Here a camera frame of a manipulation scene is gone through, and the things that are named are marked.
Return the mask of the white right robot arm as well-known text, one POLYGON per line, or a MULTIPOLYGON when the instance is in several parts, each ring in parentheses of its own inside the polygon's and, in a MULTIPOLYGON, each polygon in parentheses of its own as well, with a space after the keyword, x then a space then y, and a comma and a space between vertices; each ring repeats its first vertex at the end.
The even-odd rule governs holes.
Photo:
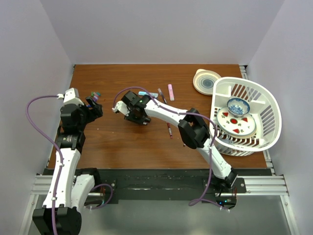
POLYGON ((235 187, 238 174, 227 163, 214 146, 215 134, 211 134, 204 121, 205 116, 199 114, 196 109, 178 109, 151 98, 148 95, 142 97, 128 91, 118 101, 113 111, 122 113, 124 119, 146 125, 151 118, 158 118, 177 127, 182 142, 189 148, 199 151, 203 158, 210 164, 218 187, 223 192, 230 192, 235 187))

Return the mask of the blue floral ceramic bowl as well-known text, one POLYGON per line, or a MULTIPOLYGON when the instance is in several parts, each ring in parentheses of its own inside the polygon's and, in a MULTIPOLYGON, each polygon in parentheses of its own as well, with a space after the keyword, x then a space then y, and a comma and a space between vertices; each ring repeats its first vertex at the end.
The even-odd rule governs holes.
POLYGON ((230 98, 227 101, 227 108, 234 116, 242 117, 250 112, 249 103, 241 98, 230 98))

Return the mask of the pink highlighter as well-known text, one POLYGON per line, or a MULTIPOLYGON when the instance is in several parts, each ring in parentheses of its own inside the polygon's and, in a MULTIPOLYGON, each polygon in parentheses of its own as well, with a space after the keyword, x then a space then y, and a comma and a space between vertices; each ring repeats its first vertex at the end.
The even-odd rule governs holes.
POLYGON ((175 100, 175 97, 174 97, 174 90, 173 90, 173 86, 172 84, 168 84, 168 92, 169 92, 169 98, 171 101, 174 101, 175 100))

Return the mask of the white watermelon pattern plate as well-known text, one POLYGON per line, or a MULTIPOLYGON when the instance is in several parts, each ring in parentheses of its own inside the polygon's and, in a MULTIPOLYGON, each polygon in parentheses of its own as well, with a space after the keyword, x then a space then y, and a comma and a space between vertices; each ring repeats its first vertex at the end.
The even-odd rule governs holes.
POLYGON ((218 110, 216 119, 218 126, 233 137, 250 138, 256 133, 256 122, 250 114, 235 117, 224 107, 218 110))

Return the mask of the white plastic dish rack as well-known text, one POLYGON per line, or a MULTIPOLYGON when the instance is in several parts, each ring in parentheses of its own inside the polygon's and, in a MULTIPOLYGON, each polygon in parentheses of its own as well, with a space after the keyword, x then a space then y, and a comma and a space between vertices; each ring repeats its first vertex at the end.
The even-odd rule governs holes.
POLYGON ((274 96, 242 78, 223 77, 213 87, 211 120, 220 153, 247 156, 273 147, 281 134, 282 117, 274 96))

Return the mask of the aluminium frame rail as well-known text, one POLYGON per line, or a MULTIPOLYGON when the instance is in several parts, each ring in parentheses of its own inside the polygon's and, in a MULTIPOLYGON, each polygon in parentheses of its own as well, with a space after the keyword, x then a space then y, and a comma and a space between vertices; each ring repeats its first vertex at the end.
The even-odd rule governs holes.
MULTIPOLYGON (((244 179, 246 195, 289 195, 283 176, 240 176, 239 178, 244 179)), ((47 195, 51 181, 51 175, 36 176, 31 194, 47 195)))

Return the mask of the light blue highlighter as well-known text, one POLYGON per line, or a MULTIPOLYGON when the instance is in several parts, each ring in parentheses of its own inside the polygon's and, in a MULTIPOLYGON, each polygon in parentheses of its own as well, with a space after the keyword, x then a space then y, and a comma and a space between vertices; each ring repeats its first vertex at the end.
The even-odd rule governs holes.
MULTIPOLYGON (((138 92, 138 95, 143 96, 143 95, 148 95, 148 93, 147 93, 147 92, 144 92, 144 91, 139 91, 139 92, 138 92)), ((158 93, 150 93, 150 95, 151 95, 152 97, 154 97, 154 98, 157 98, 157 97, 158 97, 158 93)))

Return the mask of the cream plate with grey spiral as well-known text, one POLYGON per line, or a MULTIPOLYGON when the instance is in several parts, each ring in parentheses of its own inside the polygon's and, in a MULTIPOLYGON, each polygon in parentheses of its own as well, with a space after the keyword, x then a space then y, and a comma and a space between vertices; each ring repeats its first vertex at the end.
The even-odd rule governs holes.
POLYGON ((193 78, 193 86, 201 94, 212 95, 214 83, 220 78, 214 71, 198 69, 193 78))

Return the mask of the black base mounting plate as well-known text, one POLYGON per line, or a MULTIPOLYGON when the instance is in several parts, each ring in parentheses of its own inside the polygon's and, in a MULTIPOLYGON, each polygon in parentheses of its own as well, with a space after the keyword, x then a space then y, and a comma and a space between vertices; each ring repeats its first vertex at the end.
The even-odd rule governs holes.
POLYGON ((105 198, 111 204, 120 200, 175 200, 190 201, 206 191, 205 199, 215 201, 216 196, 229 193, 245 193, 247 180, 245 176, 270 176, 269 169, 236 169, 238 178, 233 189, 218 185, 211 179, 208 189, 207 169, 78 169, 75 176, 93 172, 95 184, 106 184, 105 198))

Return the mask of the dark purple gel pen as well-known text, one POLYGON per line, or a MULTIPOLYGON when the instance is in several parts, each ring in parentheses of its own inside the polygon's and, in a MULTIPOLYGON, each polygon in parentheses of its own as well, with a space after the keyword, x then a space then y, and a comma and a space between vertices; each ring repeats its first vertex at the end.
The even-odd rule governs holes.
POLYGON ((162 92, 162 90, 161 90, 160 88, 158 88, 158 92, 159 92, 159 94, 161 95, 164 104, 167 104, 167 101, 166 101, 166 99, 165 99, 165 96, 164 96, 164 94, 163 94, 163 92, 162 92))

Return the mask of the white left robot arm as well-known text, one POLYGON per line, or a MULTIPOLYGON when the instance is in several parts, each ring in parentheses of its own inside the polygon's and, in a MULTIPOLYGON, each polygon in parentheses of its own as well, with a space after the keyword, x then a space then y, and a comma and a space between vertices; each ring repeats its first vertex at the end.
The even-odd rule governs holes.
POLYGON ((56 163, 49 191, 40 209, 33 212, 33 222, 42 235, 77 235, 88 193, 101 188, 96 168, 77 170, 87 124, 103 115, 102 105, 90 96, 86 103, 64 103, 60 109, 61 122, 56 140, 56 163))

